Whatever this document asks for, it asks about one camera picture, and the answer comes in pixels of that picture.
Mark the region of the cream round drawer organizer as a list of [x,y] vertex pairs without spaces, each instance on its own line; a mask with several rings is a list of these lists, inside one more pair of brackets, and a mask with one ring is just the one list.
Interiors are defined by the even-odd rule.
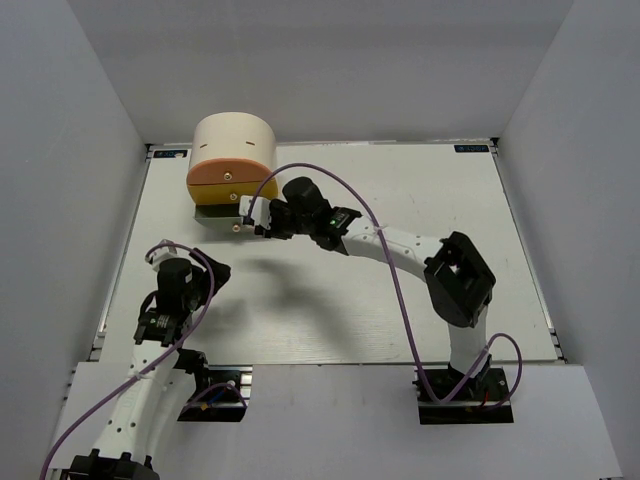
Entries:
[[276,165],[275,134],[266,121],[244,112],[205,117],[194,131],[186,176],[194,219],[220,235],[242,232],[243,196],[279,196],[270,176]]

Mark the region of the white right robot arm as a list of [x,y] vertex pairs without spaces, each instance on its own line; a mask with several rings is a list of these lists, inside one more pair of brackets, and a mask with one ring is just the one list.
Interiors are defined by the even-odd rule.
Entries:
[[326,251],[392,262],[423,281],[433,310],[448,325],[453,390],[472,399],[486,389],[486,316],[496,278],[467,235],[437,239],[376,225],[358,210],[332,206],[307,177],[289,181],[283,194],[283,200],[242,196],[243,222],[264,238],[306,235]]

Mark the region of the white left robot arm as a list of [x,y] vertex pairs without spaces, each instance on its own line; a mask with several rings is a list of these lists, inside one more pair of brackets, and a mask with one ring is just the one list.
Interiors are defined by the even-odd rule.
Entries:
[[89,454],[74,457],[70,479],[156,479],[172,425],[188,400],[205,396],[206,356],[184,348],[213,297],[230,280],[230,266],[199,249],[162,241],[145,256],[156,287],[142,302],[123,386]]

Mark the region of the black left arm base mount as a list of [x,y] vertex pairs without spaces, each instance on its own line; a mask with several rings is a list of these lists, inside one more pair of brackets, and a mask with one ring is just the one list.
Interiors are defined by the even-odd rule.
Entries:
[[239,423],[249,404],[252,378],[252,366],[206,366],[178,421]]

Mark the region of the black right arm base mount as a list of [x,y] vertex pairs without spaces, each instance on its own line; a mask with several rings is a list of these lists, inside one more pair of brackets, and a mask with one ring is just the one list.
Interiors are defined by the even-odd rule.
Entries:
[[509,400],[498,405],[509,393],[503,368],[491,367],[478,384],[468,380],[446,404],[436,404],[415,376],[417,406],[421,425],[512,424],[514,415]]

